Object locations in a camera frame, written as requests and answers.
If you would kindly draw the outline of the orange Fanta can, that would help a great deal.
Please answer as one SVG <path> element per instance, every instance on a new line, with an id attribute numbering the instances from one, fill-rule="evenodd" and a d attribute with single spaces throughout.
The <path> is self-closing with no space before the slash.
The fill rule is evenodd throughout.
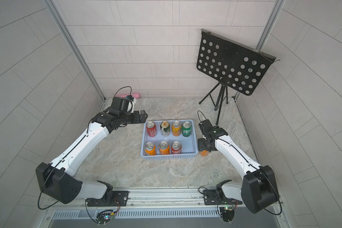
<path id="1" fill-rule="evenodd" d="M 206 150 L 203 150 L 203 151 L 199 151 L 199 154 L 200 154 L 201 156 L 208 156 L 208 155 L 210 154 L 210 152 L 209 152 L 209 151 L 206 151 Z"/>

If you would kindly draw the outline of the green Sprite can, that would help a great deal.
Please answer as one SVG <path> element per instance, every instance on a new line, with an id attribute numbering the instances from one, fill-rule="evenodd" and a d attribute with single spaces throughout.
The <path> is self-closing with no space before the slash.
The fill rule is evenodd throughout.
<path id="1" fill-rule="evenodd" d="M 181 133 L 184 137 L 189 137 L 192 133 L 192 124 L 190 121 L 185 121 L 181 127 Z"/>

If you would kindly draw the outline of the orange yellow soda can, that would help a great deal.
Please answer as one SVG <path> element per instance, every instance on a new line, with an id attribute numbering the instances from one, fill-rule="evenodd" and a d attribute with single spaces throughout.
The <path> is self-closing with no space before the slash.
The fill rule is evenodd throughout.
<path id="1" fill-rule="evenodd" d="M 181 135 L 181 122 L 180 121 L 174 121 L 172 123 L 172 134 L 175 137 L 179 137 Z"/>

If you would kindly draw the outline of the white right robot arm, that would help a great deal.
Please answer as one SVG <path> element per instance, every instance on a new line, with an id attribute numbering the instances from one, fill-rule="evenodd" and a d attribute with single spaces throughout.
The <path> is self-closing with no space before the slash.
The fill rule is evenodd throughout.
<path id="1" fill-rule="evenodd" d="M 262 166 L 251 159 L 223 128 L 203 123 L 199 124 L 199 128 L 203 137 L 198 139 L 198 149 L 221 152 L 242 178 L 241 184 L 231 180 L 219 184 L 217 189 L 221 191 L 223 199 L 242 201 L 253 214 L 281 202 L 275 173 L 270 166 Z"/>

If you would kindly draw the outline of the light blue plastic basket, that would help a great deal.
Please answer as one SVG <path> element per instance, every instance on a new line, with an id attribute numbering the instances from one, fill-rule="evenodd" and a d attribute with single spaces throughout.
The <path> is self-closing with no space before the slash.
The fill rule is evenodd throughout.
<path id="1" fill-rule="evenodd" d="M 142 136 L 142 147 L 141 147 L 141 156 L 146 160 L 168 160 L 168 159 L 178 159 L 178 158 L 193 158 L 198 154 L 198 146 L 197 139 L 195 133 L 195 125 L 194 121 L 191 119 L 178 120 L 180 123 L 190 122 L 191 123 L 191 135 L 188 137 L 173 136 L 172 133 L 170 135 L 164 137 L 161 134 L 160 124 L 161 120 L 153 120 L 156 126 L 157 135 L 155 137 L 150 137 L 146 132 L 146 125 L 148 121 L 144 124 L 143 127 L 143 136 Z M 166 154 L 161 155 L 159 151 L 159 145 L 162 141 L 166 141 L 169 146 L 172 146 L 172 143 L 175 141 L 180 142 L 181 144 L 181 153 L 180 154 Z M 145 151 L 145 147 L 147 143 L 153 143 L 155 145 L 156 155 L 148 155 Z"/>

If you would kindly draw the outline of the red cola can back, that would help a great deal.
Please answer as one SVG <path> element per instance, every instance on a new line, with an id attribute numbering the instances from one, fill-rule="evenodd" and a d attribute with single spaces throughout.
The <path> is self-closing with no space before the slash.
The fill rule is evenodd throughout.
<path id="1" fill-rule="evenodd" d="M 156 129 L 156 125 L 154 122 L 149 121 L 146 124 L 146 132 L 149 137 L 155 137 L 157 135 L 157 129 Z"/>

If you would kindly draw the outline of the red cola can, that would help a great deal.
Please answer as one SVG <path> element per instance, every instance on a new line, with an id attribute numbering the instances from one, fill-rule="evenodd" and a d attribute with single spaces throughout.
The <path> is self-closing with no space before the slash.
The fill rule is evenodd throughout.
<path id="1" fill-rule="evenodd" d="M 172 154 L 181 154 L 182 145 L 179 141 L 174 141 L 171 145 Z"/>
<path id="2" fill-rule="evenodd" d="M 157 129 L 156 129 L 156 125 L 154 122 L 149 121 L 146 124 L 146 132 L 149 137 L 155 137 L 157 135 Z"/>

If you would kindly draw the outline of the pink handheld microphone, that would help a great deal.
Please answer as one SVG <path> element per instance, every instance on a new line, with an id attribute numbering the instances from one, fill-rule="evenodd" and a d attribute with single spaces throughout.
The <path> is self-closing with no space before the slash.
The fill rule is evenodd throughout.
<path id="1" fill-rule="evenodd" d="M 115 97 L 129 98 L 132 96 L 135 99 L 139 99 L 141 95 L 139 93 L 132 93 L 131 95 L 123 94 L 123 95 L 115 95 Z"/>

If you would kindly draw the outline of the white green beer can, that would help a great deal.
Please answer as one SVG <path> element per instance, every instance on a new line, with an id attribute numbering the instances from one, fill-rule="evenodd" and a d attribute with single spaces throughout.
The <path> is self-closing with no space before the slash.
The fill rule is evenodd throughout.
<path id="1" fill-rule="evenodd" d="M 169 136 L 170 132 L 171 132 L 170 124 L 167 121 L 163 121 L 160 124 L 160 130 L 161 130 L 162 136 L 164 136 L 164 137 Z"/>

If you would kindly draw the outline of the red cola can front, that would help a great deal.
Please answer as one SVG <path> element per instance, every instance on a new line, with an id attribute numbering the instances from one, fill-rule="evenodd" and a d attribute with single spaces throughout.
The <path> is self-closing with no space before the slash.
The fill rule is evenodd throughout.
<path id="1" fill-rule="evenodd" d="M 171 145 L 172 154 L 181 154 L 182 145 L 179 141 L 174 141 Z"/>

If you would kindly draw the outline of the orange can front left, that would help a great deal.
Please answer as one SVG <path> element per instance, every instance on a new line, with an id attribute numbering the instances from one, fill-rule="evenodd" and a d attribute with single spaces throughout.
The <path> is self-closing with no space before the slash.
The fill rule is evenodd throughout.
<path id="1" fill-rule="evenodd" d="M 146 143 L 144 151 L 149 156 L 157 155 L 156 150 L 155 150 L 155 145 L 152 142 L 147 142 Z"/>

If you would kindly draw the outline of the right circuit board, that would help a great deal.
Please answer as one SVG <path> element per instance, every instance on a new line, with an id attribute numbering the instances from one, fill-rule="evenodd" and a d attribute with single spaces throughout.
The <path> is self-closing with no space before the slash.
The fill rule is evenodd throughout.
<path id="1" fill-rule="evenodd" d="M 228 207 L 219 207 L 219 216 L 222 218 L 223 222 L 231 223 L 235 218 L 235 210 Z"/>

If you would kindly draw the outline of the black perforated music stand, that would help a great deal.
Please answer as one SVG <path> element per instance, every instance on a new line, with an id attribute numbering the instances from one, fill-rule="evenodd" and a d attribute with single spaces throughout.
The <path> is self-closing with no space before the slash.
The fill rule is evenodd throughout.
<path id="1" fill-rule="evenodd" d="M 212 92 L 221 86 L 217 100 L 212 101 L 214 109 L 218 110 L 218 125 L 222 103 L 229 103 L 228 89 L 252 95 L 275 62 L 277 58 L 272 55 L 202 29 L 196 69 L 218 83 L 199 103 L 211 97 Z"/>

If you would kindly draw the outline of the left circuit board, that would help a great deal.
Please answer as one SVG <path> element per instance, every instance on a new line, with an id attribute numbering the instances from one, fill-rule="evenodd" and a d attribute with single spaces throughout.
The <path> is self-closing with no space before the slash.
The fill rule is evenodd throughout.
<path id="1" fill-rule="evenodd" d="M 96 216 L 97 225 L 106 225 L 109 221 L 115 218 L 115 213 L 113 210 L 101 211 Z"/>

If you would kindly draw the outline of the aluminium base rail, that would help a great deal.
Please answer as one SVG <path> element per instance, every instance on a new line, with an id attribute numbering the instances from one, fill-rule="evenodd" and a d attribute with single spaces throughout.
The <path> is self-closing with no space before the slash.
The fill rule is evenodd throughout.
<path id="1" fill-rule="evenodd" d="M 113 210 L 114 219 L 222 218 L 219 207 L 247 209 L 242 201 L 219 199 L 215 187 L 119 188 L 108 206 L 90 206 L 87 199 L 60 203 L 46 210 L 44 221 L 85 219 L 96 221 L 99 212 Z"/>

